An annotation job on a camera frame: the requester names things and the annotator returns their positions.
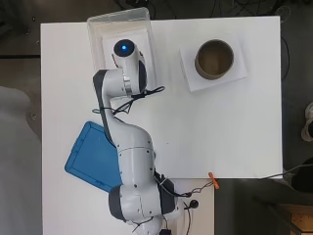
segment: clear plastic container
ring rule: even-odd
[[[156,88],[153,34],[146,8],[89,18],[87,24],[95,71],[115,69],[113,46],[118,40],[129,39],[144,55],[147,88]]]

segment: white table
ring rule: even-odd
[[[186,178],[206,178],[209,171],[217,177],[258,177],[281,171],[279,19],[167,21],[152,22],[152,26],[157,37],[156,52],[162,56],[158,75],[166,90],[161,96],[138,101],[126,120],[138,121],[152,135],[158,170],[171,177]],[[190,94],[180,69],[178,42],[213,31],[239,32],[249,78],[216,87],[209,93]],[[110,215],[107,193],[64,170],[85,121],[101,123],[100,116],[91,113],[98,104],[86,23],[43,24],[41,58],[44,235],[131,234],[130,226]],[[169,109],[170,105],[176,107],[175,112]],[[136,118],[143,110],[144,120]],[[158,117],[164,123],[164,133],[154,127],[154,112],[164,114]],[[168,121],[168,115],[175,121]],[[198,135],[203,129],[207,132]],[[182,136],[192,136],[193,141]],[[170,147],[165,146],[168,138],[176,138]],[[181,156],[184,160],[186,156],[193,158],[181,161]],[[165,157],[171,160],[171,168],[161,165]],[[176,181],[181,192],[204,182]],[[213,196],[212,188],[198,195],[201,207],[195,211],[191,234],[213,234]],[[177,225],[179,231],[181,224],[182,219]]]

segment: blue tray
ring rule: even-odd
[[[122,184],[117,150],[102,126],[91,121],[85,123],[71,149],[66,172],[107,192]]]

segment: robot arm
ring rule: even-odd
[[[117,149],[122,180],[122,185],[110,191],[110,211],[115,218],[136,227],[141,224],[137,234],[157,235],[163,215],[176,218],[184,206],[155,180],[155,152],[149,133],[113,116],[112,98],[141,94],[147,85],[144,58],[137,46],[124,39],[113,50],[117,69],[99,70],[93,78],[106,135]]]

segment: brown cardboard tube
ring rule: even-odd
[[[233,49],[226,42],[218,39],[205,42],[195,59],[198,74],[209,80],[223,76],[229,71],[233,63]]]

